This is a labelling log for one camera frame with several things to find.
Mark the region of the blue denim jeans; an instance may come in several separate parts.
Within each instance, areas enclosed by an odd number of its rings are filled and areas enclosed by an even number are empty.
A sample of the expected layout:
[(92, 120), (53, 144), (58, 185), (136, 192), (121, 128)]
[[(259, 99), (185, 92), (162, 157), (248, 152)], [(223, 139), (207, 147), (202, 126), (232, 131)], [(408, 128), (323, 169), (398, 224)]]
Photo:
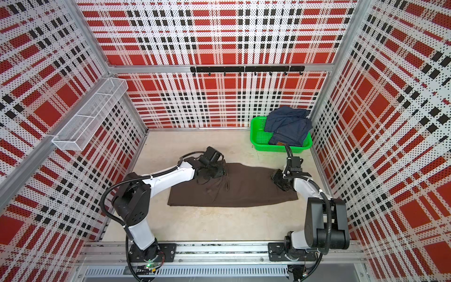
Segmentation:
[(264, 131), (272, 133), (269, 145), (302, 147), (312, 129), (310, 111), (288, 106), (272, 111), (266, 118)]

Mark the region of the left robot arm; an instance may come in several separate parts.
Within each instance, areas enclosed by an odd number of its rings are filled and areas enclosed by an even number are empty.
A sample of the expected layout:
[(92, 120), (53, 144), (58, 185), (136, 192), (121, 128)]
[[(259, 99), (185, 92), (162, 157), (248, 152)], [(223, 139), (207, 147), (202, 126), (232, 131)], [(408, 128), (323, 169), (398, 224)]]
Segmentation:
[(173, 186), (203, 178), (206, 181), (226, 174), (224, 155), (207, 147), (183, 155), (177, 164), (166, 170), (139, 176), (130, 173), (126, 178), (107, 188), (99, 206), (110, 220), (120, 224), (126, 233), (126, 242), (132, 242), (139, 257), (152, 262), (164, 257), (147, 216), (152, 197)]

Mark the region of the aluminium front rail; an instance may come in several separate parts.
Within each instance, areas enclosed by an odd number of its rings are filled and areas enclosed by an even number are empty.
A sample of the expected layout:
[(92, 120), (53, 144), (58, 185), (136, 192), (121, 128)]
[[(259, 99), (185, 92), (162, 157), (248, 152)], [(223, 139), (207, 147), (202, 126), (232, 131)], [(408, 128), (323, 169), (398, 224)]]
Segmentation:
[[(282, 264), (271, 262), (268, 256), (270, 241), (194, 241), (174, 242), (173, 262), (164, 265), (201, 264)], [(126, 263), (125, 245), (121, 242), (87, 244), (76, 261), (77, 265), (121, 265)]]

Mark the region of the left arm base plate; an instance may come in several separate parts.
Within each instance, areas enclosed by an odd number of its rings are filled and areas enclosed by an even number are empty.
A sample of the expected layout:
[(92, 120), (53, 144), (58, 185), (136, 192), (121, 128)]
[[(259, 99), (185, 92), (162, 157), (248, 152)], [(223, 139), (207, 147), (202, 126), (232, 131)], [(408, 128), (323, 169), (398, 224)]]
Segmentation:
[(175, 243), (158, 243), (155, 241), (147, 249), (141, 250), (132, 244), (128, 251), (129, 259), (132, 263), (161, 263), (162, 261), (173, 262), (176, 254)]

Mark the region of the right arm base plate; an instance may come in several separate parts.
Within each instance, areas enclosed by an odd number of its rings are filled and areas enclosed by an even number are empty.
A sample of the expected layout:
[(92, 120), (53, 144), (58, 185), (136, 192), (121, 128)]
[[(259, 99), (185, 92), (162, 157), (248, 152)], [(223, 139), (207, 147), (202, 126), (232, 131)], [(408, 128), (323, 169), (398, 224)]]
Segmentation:
[(268, 244), (268, 256), (271, 262), (314, 262), (317, 259), (315, 252), (294, 249), (280, 242)]

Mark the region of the green plastic basket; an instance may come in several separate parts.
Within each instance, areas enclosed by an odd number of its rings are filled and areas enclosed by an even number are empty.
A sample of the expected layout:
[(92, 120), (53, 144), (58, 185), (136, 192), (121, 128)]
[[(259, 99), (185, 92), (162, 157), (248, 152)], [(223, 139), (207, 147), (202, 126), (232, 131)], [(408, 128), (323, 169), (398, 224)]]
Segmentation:
[[(254, 117), (250, 123), (250, 142), (255, 150), (259, 152), (282, 152), (286, 153), (283, 145), (270, 145), (269, 141), (273, 136), (271, 132), (265, 132), (265, 123), (267, 118), (265, 116)], [(313, 146), (311, 134), (308, 133), (301, 147), (292, 146), (292, 153), (298, 154), (305, 150), (310, 150)]]

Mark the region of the black hook rail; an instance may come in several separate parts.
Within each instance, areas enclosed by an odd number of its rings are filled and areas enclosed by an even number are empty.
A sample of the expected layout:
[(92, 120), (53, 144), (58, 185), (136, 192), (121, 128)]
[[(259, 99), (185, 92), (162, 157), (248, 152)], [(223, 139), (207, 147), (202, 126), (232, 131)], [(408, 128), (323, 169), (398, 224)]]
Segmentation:
[(197, 73), (257, 73), (257, 72), (299, 72), (302, 73), (305, 71), (305, 66), (232, 66), (232, 67), (190, 67), (190, 71), (193, 74)]

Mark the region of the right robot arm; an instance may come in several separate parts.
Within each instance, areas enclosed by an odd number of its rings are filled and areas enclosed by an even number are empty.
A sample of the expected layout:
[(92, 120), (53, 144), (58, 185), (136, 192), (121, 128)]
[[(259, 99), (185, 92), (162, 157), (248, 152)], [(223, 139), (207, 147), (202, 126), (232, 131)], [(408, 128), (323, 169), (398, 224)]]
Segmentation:
[(270, 260), (318, 260), (331, 250), (346, 250), (351, 243), (348, 230), (346, 204), (333, 198), (302, 169), (303, 160), (285, 145), (287, 163), (271, 177), (274, 184), (285, 192), (297, 192), (306, 200), (304, 227), (290, 231), (283, 244), (270, 243)]

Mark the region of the brown trousers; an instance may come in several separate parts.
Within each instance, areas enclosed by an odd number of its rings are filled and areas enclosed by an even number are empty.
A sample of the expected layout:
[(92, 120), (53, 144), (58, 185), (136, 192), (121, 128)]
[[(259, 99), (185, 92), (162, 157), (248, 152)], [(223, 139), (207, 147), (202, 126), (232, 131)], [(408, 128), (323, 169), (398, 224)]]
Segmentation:
[(199, 177), (170, 189), (169, 206), (252, 208), (298, 200), (294, 190), (284, 191), (271, 179), (270, 168), (227, 163), (217, 178)]

